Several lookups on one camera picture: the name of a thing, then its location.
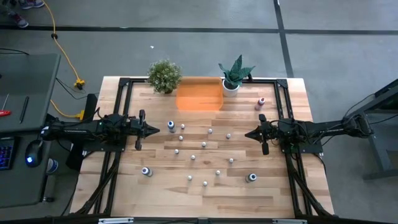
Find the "green leafy plant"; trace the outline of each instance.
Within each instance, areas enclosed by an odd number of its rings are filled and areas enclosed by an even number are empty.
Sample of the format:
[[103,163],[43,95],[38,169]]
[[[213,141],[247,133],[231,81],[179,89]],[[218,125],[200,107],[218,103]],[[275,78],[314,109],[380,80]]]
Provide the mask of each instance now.
[[171,93],[181,81],[181,67],[169,60],[160,60],[150,65],[148,82],[156,93]]
[[220,69],[222,69],[225,74],[225,87],[230,90],[234,90],[236,87],[241,86],[243,78],[246,78],[250,74],[251,70],[256,67],[242,68],[242,55],[240,55],[235,61],[231,70],[225,69],[220,63],[218,66],[220,66]]

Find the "black desk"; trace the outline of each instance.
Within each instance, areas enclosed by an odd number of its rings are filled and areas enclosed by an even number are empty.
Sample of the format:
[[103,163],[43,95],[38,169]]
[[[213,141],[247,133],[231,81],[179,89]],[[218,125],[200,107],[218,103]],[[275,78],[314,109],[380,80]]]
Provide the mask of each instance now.
[[[60,56],[56,54],[0,57],[0,105],[9,93],[4,109],[12,113],[0,117],[0,136],[20,137],[12,169],[0,170],[0,207],[32,205],[42,199],[51,142],[44,145],[41,164],[29,168],[25,164],[25,149],[37,139],[38,132],[21,134],[21,131],[38,130],[43,126],[59,62]],[[30,100],[24,122],[19,124],[26,96]]]
[[[0,133],[35,130],[44,124],[59,62],[56,54],[0,57],[0,108],[9,94],[4,109],[11,111],[0,118]],[[19,124],[26,96],[29,104]]]

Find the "person's foot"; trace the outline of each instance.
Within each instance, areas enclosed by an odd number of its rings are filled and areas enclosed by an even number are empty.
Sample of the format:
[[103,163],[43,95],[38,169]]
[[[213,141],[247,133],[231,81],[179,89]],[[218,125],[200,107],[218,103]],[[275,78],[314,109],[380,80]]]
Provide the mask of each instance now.
[[17,24],[19,28],[25,28],[29,26],[29,23],[16,12],[11,12],[8,14],[8,16],[15,22],[15,24]]
[[33,7],[42,7],[44,6],[44,2],[42,0],[25,0],[24,3],[21,3],[21,9],[31,9]]

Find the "wooden tabletop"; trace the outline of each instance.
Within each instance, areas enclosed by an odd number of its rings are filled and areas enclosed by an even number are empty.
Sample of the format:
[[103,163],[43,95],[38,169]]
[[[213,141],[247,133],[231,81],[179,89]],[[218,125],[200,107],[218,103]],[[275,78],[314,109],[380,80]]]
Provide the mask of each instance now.
[[[100,114],[113,112],[120,77],[104,77],[98,106]],[[307,92],[301,78],[287,79],[295,119],[311,121]],[[126,91],[122,95],[124,105]],[[179,111],[174,91],[170,95],[155,94],[147,83],[135,83],[129,116],[146,111],[149,125],[160,133],[142,142],[135,151],[136,137],[129,137],[122,153],[116,184],[112,216],[125,217],[212,217],[212,218],[288,218],[294,217],[284,155],[269,143],[270,153],[263,156],[261,145],[244,134],[259,125],[258,114],[278,119],[274,88],[266,84],[247,84],[237,97],[224,98],[220,111]],[[261,111],[254,105],[266,99]],[[287,114],[285,101],[284,114]],[[174,121],[172,134],[167,122]],[[95,152],[83,161],[71,212],[78,210],[94,192],[100,179],[103,152]],[[303,155],[307,184],[314,196],[333,213],[325,171],[317,157]],[[150,167],[154,175],[147,177],[141,169]],[[255,182],[246,183],[245,176],[257,174]],[[300,208],[304,210],[301,191]],[[107,193],[103,197],[103,207]]]

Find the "concrete floor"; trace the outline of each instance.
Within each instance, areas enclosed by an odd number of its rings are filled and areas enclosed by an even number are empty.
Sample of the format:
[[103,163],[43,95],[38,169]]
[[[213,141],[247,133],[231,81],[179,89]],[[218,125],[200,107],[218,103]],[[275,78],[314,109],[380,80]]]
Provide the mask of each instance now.
[[[104,27],[193,27],[276,29],[272,0],[48,0],[58,25]],[[286,29],[396,30],[393,0],[280,0]],[[31,25],[51,24],[45,9],[21,12]],[[0,30],[0,47],[30,54],[59,53],[49,31]],[[217,63],[244,55],[257,65],[255,77],[286,77],[279,34],[184,32],[59,32],[60,43],[87,92],[100,90],[105,75],[145,75],[149,64],[169,58],[185,76],[220,76]],[[398,78],[398,35],[287,35],[294,77],[304,78],[315,122],[341,119],[353,104]],[[62,58],[58,77],[72,84]],[[84,100],[70,98],[56,84],[52,99],[69,114]],[[367,140],[336,137],[325,147],[328,183],[335,213],[344,218],[396,222],[398,178],[364,182],[376,170]],[[0,209],[3,218],[60,215],[75,175],[57,182],[51,206]]]

